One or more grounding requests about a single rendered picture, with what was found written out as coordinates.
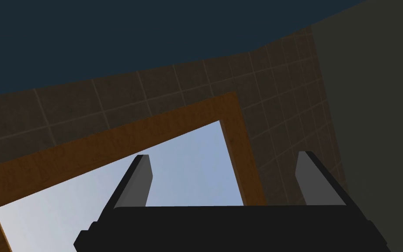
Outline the pale blue door leaf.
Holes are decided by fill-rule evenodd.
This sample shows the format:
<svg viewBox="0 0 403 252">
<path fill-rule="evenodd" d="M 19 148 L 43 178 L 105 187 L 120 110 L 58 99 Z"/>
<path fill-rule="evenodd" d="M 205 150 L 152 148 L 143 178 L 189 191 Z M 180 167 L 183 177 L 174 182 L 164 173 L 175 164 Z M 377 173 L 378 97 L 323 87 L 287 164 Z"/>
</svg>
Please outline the pale blue door leaf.
<svg viewBox="0 0 403 252">
<path fill-rule="evenodd" d="M 238 206 L 243 201 L 219 122 L 149 149 L 148 206 Z M 12 252 L 76 252 L 73 242 L 100 216 L 129 168 L 128 156 L 0 207 Z"/>
</svg>

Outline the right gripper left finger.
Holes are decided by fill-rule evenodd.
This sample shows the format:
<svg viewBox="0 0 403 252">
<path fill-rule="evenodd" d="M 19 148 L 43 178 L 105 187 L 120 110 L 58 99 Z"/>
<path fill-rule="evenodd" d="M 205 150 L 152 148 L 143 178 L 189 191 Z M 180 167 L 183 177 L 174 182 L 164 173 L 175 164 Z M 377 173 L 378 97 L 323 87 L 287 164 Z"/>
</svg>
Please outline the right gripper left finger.
<svg viewBox="0 0 403 252">
<path fill-rule="evenodd" d="M 149 155 L 137 155 L 116 186 L 105 208 L 145 207 L 152 180 Z"/>
</svg>

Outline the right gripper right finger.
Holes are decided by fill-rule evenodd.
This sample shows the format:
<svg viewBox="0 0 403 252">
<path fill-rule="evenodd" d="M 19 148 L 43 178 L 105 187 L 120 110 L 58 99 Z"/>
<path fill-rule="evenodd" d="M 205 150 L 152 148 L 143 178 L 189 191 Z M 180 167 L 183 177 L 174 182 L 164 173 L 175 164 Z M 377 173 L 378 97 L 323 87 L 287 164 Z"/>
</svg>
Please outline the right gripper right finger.
<svg viewBox="0 0 403 252">
<path fill-rule="evenodd" d="M 311 151 L 298 152 L 295 177 L 308 205 L 356 205 Z"/>
</svg>

